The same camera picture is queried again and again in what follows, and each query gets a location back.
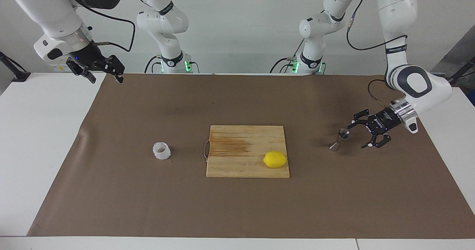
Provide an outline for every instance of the white wall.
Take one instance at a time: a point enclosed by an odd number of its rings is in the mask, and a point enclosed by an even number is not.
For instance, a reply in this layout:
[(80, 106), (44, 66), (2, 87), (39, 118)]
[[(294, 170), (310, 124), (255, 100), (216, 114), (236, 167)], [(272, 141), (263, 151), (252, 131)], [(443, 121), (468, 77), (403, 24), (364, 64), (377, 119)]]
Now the white wall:
[[(266, 73), (281, 57), (295, 51), (301, 37), (300, 20), (322, 9), (322, 0), (173, 0), (190, 19), (190, 28), (179, 34), (182, 48), (200, 64), (202, 72)], [(409, 62), (431, 70), (475, 24), (475, 0), (419, 0), (419, 18), (409, 31)], [(347, 18), (353, 13), (352, 4)], [(34, 42), (41, 29), (14, 0), (0, 0), (0, 49), (33, 72), (47, 66), (35, 54)], [(138, 0), (122, 0), (110, 15), (136, 19), (146, 6)], [(98, 41), (129, 44), (131, 27), (78, 9), (88, 25), (94, 27)], [(352, 50), (346, 44), (346, 29), (326, 37), (324, 61), (328, 74), (383, 74), (383, 49), (367, 52)], [(365, 0), (351, 31), (358, 47), (383, 41), (375, 0)], [(105, 55), (116, 54), (127, 72), (142, 72), (146, 61), (158, 54), (150, 37), (138, 30), (134, 50), (126, 53), (103, 46)], [(7, 73), (0, 66), (0, 73)]]

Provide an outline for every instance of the black stand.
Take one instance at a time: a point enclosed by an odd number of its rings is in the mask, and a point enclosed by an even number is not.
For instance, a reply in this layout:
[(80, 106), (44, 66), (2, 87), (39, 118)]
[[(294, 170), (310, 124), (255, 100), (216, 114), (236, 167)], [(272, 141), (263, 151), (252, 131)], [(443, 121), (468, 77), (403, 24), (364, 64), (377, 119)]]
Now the black stand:
[(28, 77), (31, 75), (30, 72), (23, 72), (17, 69), (16, 66), (8, 60), (8, 57), (0, 51), (0, 61), (10, 69), (10, 71), (15, 75), (15, 78), (12, 79), (12, 82), (25, 82)]

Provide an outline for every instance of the wooden cutting board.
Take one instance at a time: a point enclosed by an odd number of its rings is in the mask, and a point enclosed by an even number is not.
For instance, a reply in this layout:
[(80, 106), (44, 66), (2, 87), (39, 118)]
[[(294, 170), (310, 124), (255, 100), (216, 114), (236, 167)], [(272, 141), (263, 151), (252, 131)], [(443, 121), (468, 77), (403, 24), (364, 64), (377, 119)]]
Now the wooden cutting board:
[(209, 132), (208, 178), (289, 178), (288, 162), (269, 168), (264, 156), (287, 156), (283, 126), (212, 125)]

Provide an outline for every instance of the cutting board handle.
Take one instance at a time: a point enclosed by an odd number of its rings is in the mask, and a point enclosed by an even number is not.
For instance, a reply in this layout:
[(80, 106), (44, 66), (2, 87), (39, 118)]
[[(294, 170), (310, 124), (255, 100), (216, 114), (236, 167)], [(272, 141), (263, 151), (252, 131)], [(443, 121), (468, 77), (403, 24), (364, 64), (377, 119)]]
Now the cutting board handle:
[(209, 157), (209, 147), (208, 147), (208, 150), (206, 150), (206, 145), (209, 145), (209, 138), (207, 139), (207, 141), (205, 142), (205, 146), (203, 147), (203, 156), (206, 158), (206, 162), (207, 162), (207, 159)]

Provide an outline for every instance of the white table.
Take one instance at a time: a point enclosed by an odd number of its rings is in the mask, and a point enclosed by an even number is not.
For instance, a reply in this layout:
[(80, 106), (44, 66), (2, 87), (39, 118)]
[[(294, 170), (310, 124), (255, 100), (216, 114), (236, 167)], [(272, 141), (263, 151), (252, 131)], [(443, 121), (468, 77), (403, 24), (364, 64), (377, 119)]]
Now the white table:
[[(0, 250), (10, 249), (319, 249), (473, 250), (475, 240), (190, 239), (24, 237), (58, 173), (104, 79), (32, 74), (0, 96)], [(421, 115), (460, 190), (475, 211), (475, 108), (455, 89), (443, 105)]]

